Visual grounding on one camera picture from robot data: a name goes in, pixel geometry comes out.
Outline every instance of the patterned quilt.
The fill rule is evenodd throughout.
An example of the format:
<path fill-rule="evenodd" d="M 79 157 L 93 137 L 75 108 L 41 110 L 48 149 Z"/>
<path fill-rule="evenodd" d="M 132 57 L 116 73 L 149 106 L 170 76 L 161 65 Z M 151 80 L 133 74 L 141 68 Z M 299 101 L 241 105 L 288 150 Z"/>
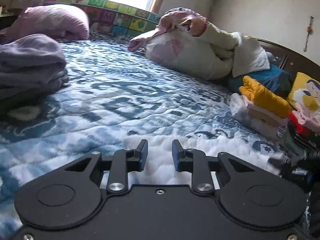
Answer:
<path fill-rule="evenodd" d="M 128 52 L 129 39 L 61 41 L 68 86 L 1 117 L 0 236 L 21 225 L 13 207 L 20 186 L 88 152 L 112 155 L 128 135 L 223 135 L 266 155 L 279 151 L 231 117 L 227 89 Z"/>

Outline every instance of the yellow pillow with cartoon face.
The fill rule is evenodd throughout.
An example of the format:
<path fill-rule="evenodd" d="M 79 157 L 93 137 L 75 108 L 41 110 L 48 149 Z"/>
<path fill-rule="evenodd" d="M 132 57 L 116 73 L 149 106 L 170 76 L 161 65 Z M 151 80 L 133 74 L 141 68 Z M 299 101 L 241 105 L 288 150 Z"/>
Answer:
<path fill-rule="evenodd" d="M 311 112 L 320 112 L 320 83 L 298 72 L 287 101 L 295 109 L 297 109 L 296 102 L 298 102 Z"/>

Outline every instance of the silver screw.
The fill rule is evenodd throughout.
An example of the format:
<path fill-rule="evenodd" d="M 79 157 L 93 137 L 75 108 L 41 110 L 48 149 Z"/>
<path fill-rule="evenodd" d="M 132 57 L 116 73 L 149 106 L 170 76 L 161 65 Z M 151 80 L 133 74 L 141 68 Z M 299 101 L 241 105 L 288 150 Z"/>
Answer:
<path fill-rule="evenodd" d="M 34 239 L 33 239 L 33 236 L 32 236 L 32 235 L 25 234 L 25 235 L 23 236 L 23 240 L 34 240 Z"/>
<path fill-rule="evenodd" d="M 213 186 L 209 183 L 201 183 L 197 186 L 197 189 L 202 192 L 208 192 L 213 189 Z"/>
<path fill-rule="evenodd" d="M 124 189 L 124 185 L 120 182 L 114 182 L 109 185 L 109 189 L 112 191 L 120 191 Z"/>
<path fill-rule="evenodd" d="M 158 189 L 158 190 L 156 191 L 156 193 L 157 193 L 158 195 L 163 195 L 163 194 L 165 193 L 165 191 L 164 191 L 163 189 Z"/>
<path fill-rule="evenodd" d="M 291 236 L 288 236 L 287 240 L 298 240 L 298 237 L 296 235 L 291 235 Z"/>

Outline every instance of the colorful alphabet mat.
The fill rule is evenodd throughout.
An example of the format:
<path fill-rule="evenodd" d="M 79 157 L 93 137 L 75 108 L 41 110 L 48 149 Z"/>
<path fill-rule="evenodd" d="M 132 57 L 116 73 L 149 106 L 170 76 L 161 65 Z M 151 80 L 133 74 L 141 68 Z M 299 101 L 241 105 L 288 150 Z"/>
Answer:
<path fill-rule="evenodd" d="M 43 5 L 69 4 L 84 10 L 90 19 L 90 32 L 138 36 L 154 30 L 160 16 L 152 12 L 108 0 L 44 0 Z"/>

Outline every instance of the brown wooden headboard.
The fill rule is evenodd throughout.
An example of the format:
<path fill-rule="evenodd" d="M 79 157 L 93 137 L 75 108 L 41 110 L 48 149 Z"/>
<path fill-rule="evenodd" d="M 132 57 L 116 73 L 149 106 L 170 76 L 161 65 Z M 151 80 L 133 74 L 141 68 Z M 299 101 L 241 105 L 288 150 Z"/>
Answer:
<path fill-rule="evenodd" d="M 257 39 L 260 45 L 276 57 L 276 65 L 293 75 L 303 72 L 320 81 L 320 66 L 305 56 L 271 41 Z"/>

